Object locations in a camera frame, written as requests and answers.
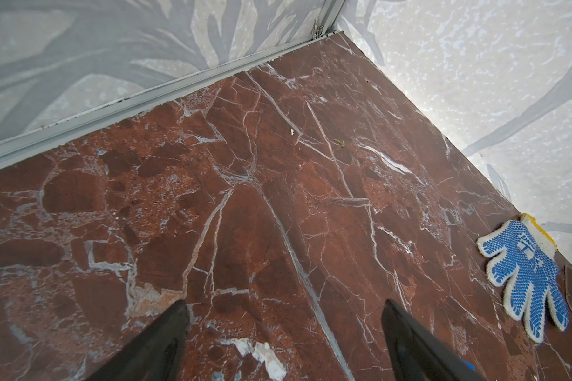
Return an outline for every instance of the gray leaf pattern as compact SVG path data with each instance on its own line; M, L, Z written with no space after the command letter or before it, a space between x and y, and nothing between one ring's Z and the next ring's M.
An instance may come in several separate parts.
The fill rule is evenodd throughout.
M173 80L174 76L135 61L170 60L202 71L210 67L204 54L208 49L215 52L220 65L255 53L261 47L270 48L268 40L269 44L274 41L279 44L309 35L313 25L313 17L309 16L317 15L323 3L323 0L211 0L209 4L199 0L0 0L0 14L61 11L74 16L72 25L39 54L0 65L0 94L18 85L32 84L0 121L0 141L26 131L41 112L89 75L108 76L141 88L154 87ZM220 20L214 14L202 19L206 30L200 31L194 24L199 22L201 5L212 10L224 7L224 11ZM244 5L254 7L256 12L249 11L248 18L240 20ZM246 51L232 56L238 22L243 26L242 33L251 34L252 43ZM202 45L204 39L199 38L200 33L207 33L210 47ZM76 112L68 114L65 110L61 118Z
M555 110L562 104L572 100L572 65L565 73L564 77L559 80L549 92L536 101L533 105L528 107L517 118L514 118L498 127L494 131L488 133L481 139L473 142L468 147L462 150L465 156L471 156L483 148L495 146L496 144L505 141L512 135L518 133L526 126L529 126L535 120L540 119L549 112Z
M504 196L504 198L511 201L511 192L509 191L509 187L506 185L506 182L490 164L487 165L487 171L489 172L489 180L492 182L494 187Z

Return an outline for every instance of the glove cuff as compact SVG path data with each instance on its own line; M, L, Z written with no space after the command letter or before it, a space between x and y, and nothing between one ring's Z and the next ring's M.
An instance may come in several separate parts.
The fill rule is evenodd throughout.
M541 228L536 222L536 218L524 213L519 217L519 221L528 228L529 233L538 244L538 247L550 258L553 259L557 251L557 245L551 236Z

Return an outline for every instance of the red marble surface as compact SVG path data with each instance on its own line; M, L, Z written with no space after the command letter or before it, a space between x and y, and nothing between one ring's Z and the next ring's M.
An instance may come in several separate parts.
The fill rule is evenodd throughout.
M269 379L243 338L393 380L387 298L488 380L572 379L572 320L534 346L475 247L517 214L334 35L0 171L0 379L88 376L179 298L183 380Z

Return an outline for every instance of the leaf pattern wallpaper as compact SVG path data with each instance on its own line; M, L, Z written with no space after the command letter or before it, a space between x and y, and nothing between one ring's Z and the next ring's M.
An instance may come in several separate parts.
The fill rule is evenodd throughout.
M324 0L0 0L0 141L310 35Z
M572 0L349 0L338 26L572 262Z

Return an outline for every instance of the work glove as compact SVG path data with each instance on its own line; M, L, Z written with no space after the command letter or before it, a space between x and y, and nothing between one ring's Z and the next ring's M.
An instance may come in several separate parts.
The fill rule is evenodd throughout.
M477 240L480 253L493 258L487 264L487 278L504 290L506 313L519 321L525 316L525 330L541 343L545 330L545 301L560 331L568 325L568 308L557 287L559 269L553 261L557 247L551 237L535 222L521 215L506 221L495 232Z

